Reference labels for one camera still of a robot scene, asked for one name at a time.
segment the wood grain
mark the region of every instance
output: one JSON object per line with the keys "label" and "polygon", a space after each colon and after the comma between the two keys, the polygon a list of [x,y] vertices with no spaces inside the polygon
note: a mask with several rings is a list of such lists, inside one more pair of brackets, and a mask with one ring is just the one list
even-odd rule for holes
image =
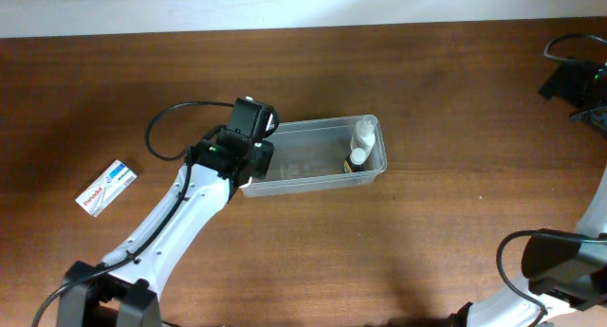
{"label": "wood grain", "polygon": [[[374,114],[388,171],[372,186],[249,199],[202,230],[162,294],[184,326],[361,326],[442,318],[502,287],[511,231],[571,230],[607,143],[537,90],[545,43],[606,18],[0,40],[0,324],[23,326],[73,262],[96,263],[174,180],[143,132],[164,107],[250,95],[283,121]],[[592,44],[562,53],[590,53]],[[174,153],[225,122],[162,121]],[[100,217],[74,198],[114,159],[139,178]],[[509,274],[524,242],[506,252]],[[53,305],[45,316],[52,325]],[[603,325],[607,311],[557,318]]]}

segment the clear plastic container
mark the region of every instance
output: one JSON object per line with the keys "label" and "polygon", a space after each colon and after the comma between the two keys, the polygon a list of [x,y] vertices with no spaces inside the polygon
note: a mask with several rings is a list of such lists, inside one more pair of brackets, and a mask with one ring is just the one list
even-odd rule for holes
{"label": "clear plastic container", "polygon": [[243,193],[248,197],[338,189],[371,184],[386,171],[388,161],[379,123],[376,144],[364,163],[365,171],[345,173],[343,162],[363,116],[282,123],[267,140],[274,156],[265,180],[254,180]]}

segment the white bottle cap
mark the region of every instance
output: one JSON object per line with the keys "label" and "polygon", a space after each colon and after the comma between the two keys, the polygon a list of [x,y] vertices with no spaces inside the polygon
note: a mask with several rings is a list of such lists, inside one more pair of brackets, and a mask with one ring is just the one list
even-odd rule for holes
{"label": "white bottle cap", "polygon": [[365,115],[360,121],[360,133],[364,136],[372,134],[377,126],[377,118],[372,115]]}
{"label": "white bottle cap", "polygon": [[354,151],[350,154],[350,160],[355,165],[362,165],[364,160],[367,159],[367,153],[364,152],[362,148],[355,148]]}

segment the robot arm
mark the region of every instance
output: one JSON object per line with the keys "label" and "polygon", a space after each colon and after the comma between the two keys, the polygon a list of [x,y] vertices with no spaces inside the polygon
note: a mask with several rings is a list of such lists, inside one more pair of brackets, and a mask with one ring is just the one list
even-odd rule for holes
{"label": "robot arm", "polygon": [[[164,198],[133,234],[103,257],[104,263],[114,264],[122,261],[126,251],[134,253],[148,240],[177,200],[177,194],[185,184],[186,171],[187,166],[181,167]],[[134,262],[109,274],[129,283],[145,280],[149,283],[149,289],[157,293],[159,299],[173,268],[198,231],[228,203],[229,197],[228,179],[222,179],[215,170],[193,165],[185,198],[167,226]]]}
{"label": "robot arm", "polygon": [[[607,234],[607,170],[597,194],[576,226],[576,233],[593,238]],[[529,241],[523,258],[524,273],[512,281],[519,290],[546,306],[547,315],[541,322],[577,310],[583,311],[596,304],[607,304],[607,246],[581,244],[550,247],[548,244],[546,241],[534,241],[533,238]],[[571,251],[558,259],[552,250],[558,253]],[[539,253],[542,253],[542,259],[548,259],[549,264],[538,265],[543,260],[534,256]],[[542,276],[537,276],[540,280],[533,279],[540,273]],[[550,290],[545,290],[545,285],[550,286]],[[544,287],[541,291],[545,293],[536,295],[530,287]],[[465,307],[464,311],[460,311],[460,316],[466,315],[466,309],[467,327],[526,327],[540,313],[540,307],[516,295],[507,286],[491,298]]]}
{"label": "robot arm", "polygon": [[[61,294],[57,326],[161,326],[158,300],[175,265],[239,188],[253,177],[266,176],[274,146],[264,138],[277,127],[274,108],[250,98],[238,99],[227,126],[216,127],[187,149],[175,182],[135,232],[97,267],[74,263],[65,274],[64,286],[45,301],[32,325]],[[111,299],[120,301],[120,309],[108,314],[100,302]]]}

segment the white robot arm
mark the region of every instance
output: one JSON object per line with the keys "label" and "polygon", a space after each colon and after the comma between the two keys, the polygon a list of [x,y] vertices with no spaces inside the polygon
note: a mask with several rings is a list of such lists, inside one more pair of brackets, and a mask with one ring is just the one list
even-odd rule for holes
{"label": "white robot arm", "polygon": [[[598,186],[597,193],[592,200],[588,210],[579,220],[576,226],[576,233],[588,237],[598,238],[602,234],[607,234],[607,170]],[[597,253],[605,253],[607,248],[603,247]],[[607,303],[607,277],[605,270],[602,270],[602,280],[595,276],[595,281],[602,282],[602,296]],[[523,274],[517,275],[512,283],[525,294],[539,300],[547,308],[547,314],[537,322],[544,322],[559,315],[576,312],[568,298],[556,298],[553,295],[543,294],[535,295],[529,291],[529,280]],[[526,299],[516,295],[510,288],[505,286],[491,298],[479,303],[474,303],[469,307],[467,327],[526,327],[534,323],[539,316],[540,307]]]}
{"label": "white robot arm", "polygon": [[[162,115],[186,105],[233,109],[227,126],[215,127],[186,152],[175,157],[157,154],[149,144],[152,126]],[[237,99],[233,105],[181,103],[156,116],[146,132],[146,144],[152,154],[164,160],[185,155],[185,165],[175,182],[135,232],[105,255],[101,264],[72,265],[64,285],[42,304],[32,326],[37,326],[48,305],[61,297],[57,326],[160,327],[158,300],[175,265],[200,229],[239,188],[250,184],[252,178],[266,176],[274,146],[265,138],[278,125],[274,108],[251,98]],[[118,311],[100,305],[111,299],[120,301]]]}
{"label": "white robot arm", "polygon": [[[103,257],[106,264],[122,261],[126,251],[134,253],[148,240],[164,220],[185,184],[187,166],[181,167],[167,194],[150,215],[119,247]],[[173,218],[160,234],[131,263],[110,272],[111,276],[129,283],[145,280],[160,299],[162,288],[173,268],[192,243],[198,231],[219,212],[230,199],[230,181],[217,171],[201,165],[192,166],[190,184]]]}

